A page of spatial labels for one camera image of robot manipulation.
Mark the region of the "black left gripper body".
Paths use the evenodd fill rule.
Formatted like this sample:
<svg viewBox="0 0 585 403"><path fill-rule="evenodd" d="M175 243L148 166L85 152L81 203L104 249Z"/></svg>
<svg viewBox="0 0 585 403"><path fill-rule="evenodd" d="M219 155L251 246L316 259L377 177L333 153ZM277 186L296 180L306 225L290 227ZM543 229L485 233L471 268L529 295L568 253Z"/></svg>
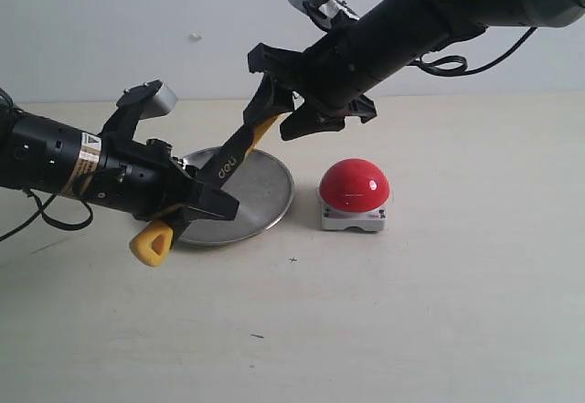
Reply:
<svg viewBox="0 0 585 403"><path fill-rule="evenodd" d="M117 103L99 132L102 152L93 176L93 204L146 220L160 211L170 170L171 145L154 139L138 143L140 120L164 116L165 105L152 101Z"/></svg>

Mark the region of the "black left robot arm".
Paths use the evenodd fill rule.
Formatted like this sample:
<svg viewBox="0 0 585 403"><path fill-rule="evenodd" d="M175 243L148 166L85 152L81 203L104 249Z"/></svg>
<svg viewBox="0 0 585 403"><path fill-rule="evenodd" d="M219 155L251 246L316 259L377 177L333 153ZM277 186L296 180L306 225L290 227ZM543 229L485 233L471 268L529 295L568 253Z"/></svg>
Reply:
<svg viewBox="0 0 585 403"><path fill-rule="evenodd" d="M37 190L184 229L197 219L230 221L238 200L199 178L170 144L134 140L142 120L166 116L176 95L160 80L126 90L98 133L1 107L1 186Z"/></svg>

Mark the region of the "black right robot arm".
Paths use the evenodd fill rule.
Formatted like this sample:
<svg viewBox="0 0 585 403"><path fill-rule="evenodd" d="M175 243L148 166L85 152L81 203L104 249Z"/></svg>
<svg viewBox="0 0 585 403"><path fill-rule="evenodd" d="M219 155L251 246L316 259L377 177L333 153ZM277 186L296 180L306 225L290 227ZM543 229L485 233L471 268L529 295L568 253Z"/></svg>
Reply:
<svg viewBox="0 0 585 403"><path fill-rule="evenodd" d="M423 57L481 36L490 27L567 27L584 0L383 0L364 15L342 0L289 0L322 30L303 51L257 45L248 55L261 84L243 112L254 126L283 115L283 140L338 132L348 117L377 115L367 93Z"/></svg>

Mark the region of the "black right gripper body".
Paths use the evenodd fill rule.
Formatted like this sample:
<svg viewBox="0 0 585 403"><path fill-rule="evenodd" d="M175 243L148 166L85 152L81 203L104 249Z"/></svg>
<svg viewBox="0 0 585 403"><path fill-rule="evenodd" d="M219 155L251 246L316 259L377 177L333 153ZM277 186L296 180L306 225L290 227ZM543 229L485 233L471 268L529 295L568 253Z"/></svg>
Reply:
<svg viewBox="0 0 585 403"><path fill-rule="evenodd" d="M295 109L304 102L322 114L358 117L366 123L377 116L365 93L378 84L371 60L344 32L321 37L302 52L260 43L248 53L251 73L272 74L293 93Z"/></svg>

